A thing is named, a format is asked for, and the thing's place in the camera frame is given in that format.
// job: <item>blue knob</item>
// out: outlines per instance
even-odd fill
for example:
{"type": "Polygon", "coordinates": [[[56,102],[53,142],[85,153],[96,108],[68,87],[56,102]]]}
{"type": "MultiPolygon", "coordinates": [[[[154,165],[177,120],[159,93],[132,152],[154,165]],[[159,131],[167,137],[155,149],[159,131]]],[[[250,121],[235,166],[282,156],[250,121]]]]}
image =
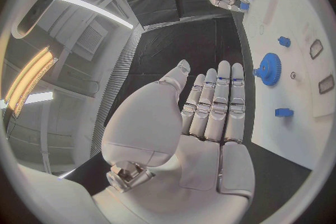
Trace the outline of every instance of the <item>blue knob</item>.
{"type": "Polygon", "coordinates": [[[276,109],[276,116],[279,118],[283,116],[285,117],[294,116],[294,111],[290,110],[289,108],[278,108],[276,109]]]}
{"type": "Polygon", "coordinates": [[[278,38],[278,41],[279,41],[280,45],[285,46],[287,48],[289,48],[291,46],[291,40],[289,38],[284,37],[284,36],[280,36],[280,38],[278,38]]]}
{"type": "Polygon", "coordinates": [[[260,77],[267,86],[275,85],[281,75],[281,61],[278,55],[267,53],[258,69],[253,70],[253,75],[260,77]]]}
{"type": "Polygon", "coordinates": [[[250,8],[250,4],[246,4],[246,3],[240,2],[240,8],[242,10],[248,10],[250,8]]]}

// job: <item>air vent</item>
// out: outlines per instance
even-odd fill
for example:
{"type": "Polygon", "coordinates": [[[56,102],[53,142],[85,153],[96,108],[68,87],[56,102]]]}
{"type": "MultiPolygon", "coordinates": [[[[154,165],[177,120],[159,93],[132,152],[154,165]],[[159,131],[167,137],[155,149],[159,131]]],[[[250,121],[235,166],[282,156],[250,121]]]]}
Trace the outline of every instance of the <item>air vent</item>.
{"type": "Polygon", "coordinates": [[[78,38],[77,44],[88,52],[95,54],[98,46],[106,36],[107,31],[96,21],[92,21],[78,38]]]}

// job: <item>yellow light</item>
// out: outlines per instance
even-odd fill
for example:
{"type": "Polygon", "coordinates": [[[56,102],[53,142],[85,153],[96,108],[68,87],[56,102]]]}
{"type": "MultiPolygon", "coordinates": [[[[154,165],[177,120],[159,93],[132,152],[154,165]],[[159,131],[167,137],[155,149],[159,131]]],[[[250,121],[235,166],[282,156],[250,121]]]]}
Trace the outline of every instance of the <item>yellow light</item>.
{"type": "Polygon", "coordinates": [[[37,62],[35,62],[35,64],[31,66],[31,68],[20,79],[20,82],[18,83],[13,94],[10,97],[10,101],[8,103],[8,107],[10,109],[15,110],[15,106],[19,101],[19,99],[21,98],[23,92],[26,90],[28,85],[34,80],[36,75],[39,74],[40,71],[44,69],[48,63],[50,63],[50,60],[53,60],[52,54],[50,52],[45,53],[39,60],[37,60],[37,62]]]}
{"type": "Polygon", "coordinates": [[[14,116],[18,118],[22,107],[24,106],[28,96],[30,95],[33,88],[36,86],[36,84],[40,81],[42,76],[51,68],[51,66],[54,65],[56,62],[55,59],[51,59],[37,74],[36,76],[31,80],[31,82],[27,85],[24,92],[22,93],[20,99],[17,102],[17,105],[14,109],[14,116]]]}
{"type": "Polygon", "coordinates": [[[25,68],[20,72],[20,74],[18,74],[18,76],[16,77],[16,79],[14,80],[11,88],[8,90],[8,93],[6,95],[6,97],[4,98],[5,102],[8,102],[8,100],[11,98],[14,90],[16,89],[17,85],[20,83],[20,81],[22,80],[22,78],[25,76],[25,74],[29,71],[29,69],[44,55],[48,52],[49,48],[46,47],[44,48],[40,53],[38,53],[35,57],[33,57],[33,59],[28,62],[28,64],[25,66],[25,68]]]}

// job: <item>blue plastic part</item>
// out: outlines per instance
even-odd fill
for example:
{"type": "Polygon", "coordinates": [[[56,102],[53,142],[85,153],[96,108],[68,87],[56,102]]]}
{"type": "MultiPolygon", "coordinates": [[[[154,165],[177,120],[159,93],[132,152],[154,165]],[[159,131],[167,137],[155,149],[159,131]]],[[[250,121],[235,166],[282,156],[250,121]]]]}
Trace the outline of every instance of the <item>blue plastic part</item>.
{"type": "Polygon", "coordinates": [[[246,3],[240,2],[240,8],[242,10],[248,10],[250,8],[250,4],[246,4],[246,3]]]}
{"type": "Polygon", "coordinates": [[[281,117],[289,117],[289,116],[294,116],[294,111],[290,110],[289,108],[278,108],[276,109],[276,116],[279,118],[281,117]]]}
{"type": "Polygon", "coordinates": [[[280,36],[280,38],[278,38],[278,41],[279,41],[280,45],[286,46],[287,48],[289,48],[291,46],[291,40],[289,38],[284,37],[284,36],[280,36]]]}
{"type": "Polygon", "coordinates": [[[278,55],[267,53],[258,69],[253,70],[253,75],[260,77],[267,86],[275,85],[281,75],[281,61],[278,55]]]}

